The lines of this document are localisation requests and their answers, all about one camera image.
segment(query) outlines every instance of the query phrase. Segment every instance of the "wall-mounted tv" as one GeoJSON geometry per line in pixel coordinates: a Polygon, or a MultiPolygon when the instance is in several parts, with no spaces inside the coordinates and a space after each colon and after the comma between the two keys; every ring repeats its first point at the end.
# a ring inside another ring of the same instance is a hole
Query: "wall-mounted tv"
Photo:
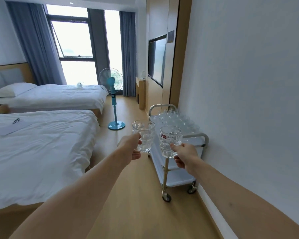
{"type": "Polygon", "coordinates": [[[166,35],[149,41],[149,73],[157,84],[163,87],[165,69],[166,35]]]}

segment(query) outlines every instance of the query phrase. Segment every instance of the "headboard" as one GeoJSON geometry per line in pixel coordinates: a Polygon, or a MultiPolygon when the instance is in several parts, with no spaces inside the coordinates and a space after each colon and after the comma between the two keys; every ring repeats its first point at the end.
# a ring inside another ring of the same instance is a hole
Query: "headboard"
{"type": "Polygon", "coordinates": [[[18,82],[34,83],[28,63],[0,65],[0,88],[18,82]]]}
{"type": "Polygon", "coordinates": [[[24,82],[34,84],[33,76],[28,63],[0,65],[0,70],[19,68],[23,74],[24,82]]]}

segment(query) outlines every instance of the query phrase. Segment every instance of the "metal cart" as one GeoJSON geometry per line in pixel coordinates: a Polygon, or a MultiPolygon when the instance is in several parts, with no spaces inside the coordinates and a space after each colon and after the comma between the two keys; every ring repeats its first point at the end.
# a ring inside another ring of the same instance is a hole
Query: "metal cart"
{"type": "MultiPolygon", "coordinates": [[[[193,194],[196,192],[196,179],[187,173],[185,169],[180,169],[173,158],[168,159],[162,156],[159,146],[160,129],[164,124],[153,116],[152,110],[155,107],[167,106],[168,109],[176,107],[173,104],[156,104],[149,109],[149,120],[155,123],[156,136],[153,141],[152,148],[148,152],[148,156],[152,158],[156,173],[159,181],[162,185],[162,197],[166,202],[171,201],[171,196],[166,192],[169,187],[176,187],[180,185],[190,184],[187,193],[193,194]]],[[[190,143],[196,147],[198,154],[202,157],[203,147],[207,147],[209,138],[205,133],[199,132],[197,134],[183,134],[183,140],[185,143],[190,143]]]]}

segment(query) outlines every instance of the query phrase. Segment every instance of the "cart wheel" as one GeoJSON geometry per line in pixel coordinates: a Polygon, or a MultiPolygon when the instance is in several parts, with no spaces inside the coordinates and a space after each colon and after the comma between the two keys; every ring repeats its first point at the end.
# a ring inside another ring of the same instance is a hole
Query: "cart wheel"
{"type": "Polygon", "coordinates": [[[193,186],[190,186],[187,190],[187,193],[194,194],[196,192],[196,190],[197,190],[196,188],[193,188],[193,186]]]}
{"type": "Polygon", "coordinates": [[[166,196],[162,196],[163,200],[166,202],[170,202],[171,201],[171,196],[169,194],[166,194],[166,196]]]}

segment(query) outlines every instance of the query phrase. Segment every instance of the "forearm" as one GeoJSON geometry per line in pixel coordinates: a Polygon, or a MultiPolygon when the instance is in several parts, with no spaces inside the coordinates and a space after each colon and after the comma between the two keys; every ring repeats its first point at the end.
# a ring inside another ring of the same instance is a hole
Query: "forearm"
{"type": "Polygon", "coordinates": [[[11,238],[86,238],[126,166],[121,156],[116,150],[75,184],[59,191],[32,213],[11,238]]]}
{"type": "Polygon", "coordinates": [[[191,173],[239,238],[299,238],[299,225],[202,160],[196,160],[191,173]]]}

